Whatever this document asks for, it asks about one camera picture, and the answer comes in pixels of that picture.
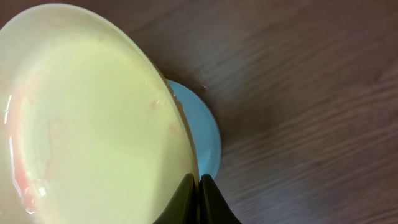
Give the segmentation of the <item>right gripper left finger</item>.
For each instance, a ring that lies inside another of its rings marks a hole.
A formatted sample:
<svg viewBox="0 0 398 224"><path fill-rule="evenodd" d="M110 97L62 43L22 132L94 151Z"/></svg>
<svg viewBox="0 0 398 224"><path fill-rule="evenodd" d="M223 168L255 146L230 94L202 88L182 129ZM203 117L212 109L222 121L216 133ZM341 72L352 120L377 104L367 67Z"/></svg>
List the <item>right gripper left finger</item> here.
<svg viewBox="0 0 398 224"><path fill-rule="evenodd" d="M154 224L196 224L197 196L193 174L186 174Z"/></svg>

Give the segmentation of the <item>yellow-green plastic plate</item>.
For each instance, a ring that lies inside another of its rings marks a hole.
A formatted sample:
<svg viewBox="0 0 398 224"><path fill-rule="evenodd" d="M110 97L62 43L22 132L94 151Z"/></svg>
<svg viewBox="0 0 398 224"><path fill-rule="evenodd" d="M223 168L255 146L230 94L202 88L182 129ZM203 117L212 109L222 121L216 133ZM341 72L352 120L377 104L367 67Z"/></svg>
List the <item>yellow-green plastic plate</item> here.
<svg viewBox="0 0 398 224"><path fill-rule="evenodd" d="M153 223L187 174L181 107L121 29L69 4L1 28L2 223Z"/></svg>

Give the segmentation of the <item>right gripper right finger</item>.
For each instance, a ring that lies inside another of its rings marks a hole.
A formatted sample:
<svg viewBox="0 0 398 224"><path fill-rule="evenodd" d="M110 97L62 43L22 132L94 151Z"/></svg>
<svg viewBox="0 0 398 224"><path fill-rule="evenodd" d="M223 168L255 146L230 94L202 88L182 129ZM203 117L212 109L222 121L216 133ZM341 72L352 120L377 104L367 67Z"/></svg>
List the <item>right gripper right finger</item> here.
<svg viewBox="0 0 398 224"><path fill-rule="evenodd" d="M210 175L201 177L199 193L201 224L241 224Z"/></svg>

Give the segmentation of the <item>light blue plastic plate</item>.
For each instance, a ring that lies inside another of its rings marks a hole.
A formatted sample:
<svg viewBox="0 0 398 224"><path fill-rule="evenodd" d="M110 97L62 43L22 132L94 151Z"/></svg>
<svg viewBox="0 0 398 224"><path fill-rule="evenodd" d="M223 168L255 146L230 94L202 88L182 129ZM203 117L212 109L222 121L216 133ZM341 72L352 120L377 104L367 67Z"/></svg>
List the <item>light blue plastic plate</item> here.
<svg viewBox="0 0 398 224"><path fill-rule="evenodd" d="M221 136L215 118L205 102L187 87L169 80L174 95L181 102L196 150L199 175L215 178L221 164Z"/></svg>

